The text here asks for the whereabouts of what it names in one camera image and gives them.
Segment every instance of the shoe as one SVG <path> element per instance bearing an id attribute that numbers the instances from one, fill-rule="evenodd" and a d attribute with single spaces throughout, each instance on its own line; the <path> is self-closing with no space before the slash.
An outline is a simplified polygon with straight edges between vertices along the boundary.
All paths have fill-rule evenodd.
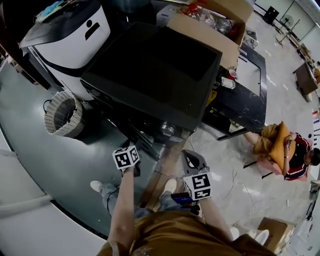
<path id="1" fill-rule="evenodd" d="M 166 182 L 162 194 L 164 194 L 167 191 L 173 194 L 176 188 L 177 188 L 177 181 L 174 178 L 171 178 Z"/>
<path id="2" fill-rule="evenodd" d="M 94 191 L 97 191 L 98 193 L 100 193 L 100 188 L 103 184 L 100 181 L 97 180 L 93 180 L 90 182 L 90 186 Z"/>

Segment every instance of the cardboard box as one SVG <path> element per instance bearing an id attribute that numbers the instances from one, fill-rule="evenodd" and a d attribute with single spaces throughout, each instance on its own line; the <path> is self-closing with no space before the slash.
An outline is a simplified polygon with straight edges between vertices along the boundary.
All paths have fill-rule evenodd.
<path id="1" fill-rule="evenodd" d="M 295 224 L 283 220 L 264 217 L 258 230 L 269 230 L 269 237 L 264 246 L 272 252 L 279 251 L 290 241 Z"/>
<path id="2" fill-rule="evenodd" d="M 222 52 L 220 65 L 224 68 L 234 66 L 238 61 L 239 48 L 246 31 L 246 22 L 254 8 L 245 0 L 206 0 L 197 2 L 197 5 L 236 21 L 235 25 L 238 27 L 236 39 L 232 41 L 220 32 L 183 13 L 176 13 L 167 27 Z"/>
<path id="3" fill-rule="evenodd" d="M 317 84 L 320 84 L 320 70 L 319 69 L 315 69 L 314 70 L 314 77 L 316 79 L 316 83 Z"/>

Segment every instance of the tiled floor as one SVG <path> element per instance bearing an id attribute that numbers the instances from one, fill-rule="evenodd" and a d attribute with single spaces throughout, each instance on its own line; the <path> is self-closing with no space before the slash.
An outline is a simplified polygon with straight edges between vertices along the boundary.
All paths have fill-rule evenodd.
<path id="1" fill-rule="evenodd" d="M 317 99 L 314 93 L 313 102 L 306 102 L 296 89 L 293 71 L 303 61 L 289 42 L 283 48 L 276 43 L 277 32 L 258 14 L 252 14 L 248 26 L 257 32 L 259 45 L 255 50 L 265 57 L 269 77 L 266 124 L 283 120 L 291 131 L 308 137 L 313 131 L 312 108 L 317 108 Z M 253 161 L 252 146 L 244 137 L 217 141 L 216 134 L 214 129 L 202 126 L 192 141 L 214 173 L 212 199 L 228 224 L 240 222 L 255 228 L 264 216 L 297 222 L 306 214 L 309 182 L 284 181 L 283 176 L 274 174 L 261 179 L 267 171 L 256 165 L 243 169 L 244 164 Z M 186 147 L 192 149 L 190 140 Z M 181 163 L 177 163 L 176 173 L 181 174 Z"/>

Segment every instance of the brown shirt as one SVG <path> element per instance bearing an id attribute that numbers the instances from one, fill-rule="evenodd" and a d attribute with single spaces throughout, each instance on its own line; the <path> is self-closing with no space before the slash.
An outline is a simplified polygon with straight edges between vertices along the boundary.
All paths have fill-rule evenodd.
<path id="1" fill-rule="evenodd" d="M 107 242 L 98 256 L 122 256 L 121 244 Z M 131 256 L 274 256 L 248 235 L 233 242 L 190 212 L 163 211 L 135 222 Z"/>

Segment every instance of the sitting person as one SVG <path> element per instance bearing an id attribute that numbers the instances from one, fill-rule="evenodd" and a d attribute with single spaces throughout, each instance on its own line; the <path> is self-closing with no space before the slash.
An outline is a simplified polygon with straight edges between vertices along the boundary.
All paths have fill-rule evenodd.
<path id="1" fill-rule="evenodd" d="M 279 126 L 271 124 L 266 126 L 261 136 L 256 133 L 247 132 L 244 137 L 253 144 L 253 153 L 255 155 L 268 155 L 277 138 Z M 289 161 L 289 151 L 291 141 L 295 141 L 295 151 Z M 283 176 L 287 181 L 293 181 L 301 178 L 307 172 L 307 167 L 320 164 L 320 150 L 311 149 L 309 143 L 301 137 L 299 133 L 291 132 L 284 142 L 284 166 Z"/>

